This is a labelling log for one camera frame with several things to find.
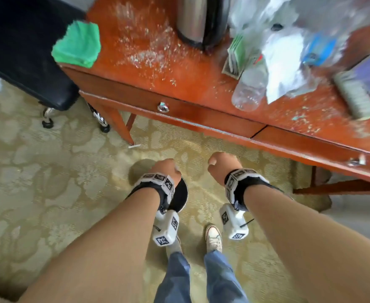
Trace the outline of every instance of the forearm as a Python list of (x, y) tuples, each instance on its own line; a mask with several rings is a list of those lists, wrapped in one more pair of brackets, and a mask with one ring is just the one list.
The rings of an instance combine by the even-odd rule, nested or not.
[(142, 188), (52, 261), (20, 302), (129, 302), (142, 268), (160, 198)]
[(370, 301), (370, 240), (275, 189), (244, 201), (310, 302)]

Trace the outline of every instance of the chair caster wheel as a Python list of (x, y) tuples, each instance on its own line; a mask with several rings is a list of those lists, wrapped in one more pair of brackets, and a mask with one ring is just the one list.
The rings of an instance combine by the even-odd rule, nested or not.
[(44, 128), (52, 128), (54, 126), (53, 120), (49, 118), (49, 122), (42, 121)]
[(111, 126), (109, 124), (107, 126), (100, 126), (99, 128), (101, 129), (102, 133), (107, 133), (111, 130)]

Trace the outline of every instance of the desk drawer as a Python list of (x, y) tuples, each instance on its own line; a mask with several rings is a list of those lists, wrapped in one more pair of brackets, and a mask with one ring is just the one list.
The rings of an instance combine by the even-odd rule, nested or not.
[(232, 116), (200, 105), (162, 96), (151, 91), (103, 79), (71, 68), (66, 74), (87, 94), (107, 98), (163, 116), (210, 127), (241, 137), (251, 138), (264, 124)]
[[(265, 145), (267, 150), (273, 153), (282, 152), (282, 156), (370, 182), (369, 153), (271, 126), (259, 132), (252, 141)], [(365, 164), (355, 164), (361, 157), (364, 158)]]

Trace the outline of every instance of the desk surface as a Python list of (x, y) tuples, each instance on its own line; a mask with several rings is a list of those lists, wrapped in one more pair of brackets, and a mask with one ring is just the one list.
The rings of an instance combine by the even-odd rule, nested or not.
[[(90, 69), (77, 70), (245, 119), (370, 152), (370, 120), (353, 121), (325, 77), (313, 93), (283, 97), (254, 112), (231, 104), (237, 81), (221, 73), (229, 40), (211, 55), (183, 44), (175, 33), (173, 0), (96, 0), (87, 19), (100, 29), (102, 50)], [(370, 53), (370, 28), (351, 39), (345, 62)]]

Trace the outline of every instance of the chair seat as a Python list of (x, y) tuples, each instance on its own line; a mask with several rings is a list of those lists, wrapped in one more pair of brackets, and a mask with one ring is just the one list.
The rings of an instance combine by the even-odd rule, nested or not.
[(0, 77), (64, 111), (78, 87), (51, 56), (67, 26), (85, 13), (60, 0), (0, 0)]

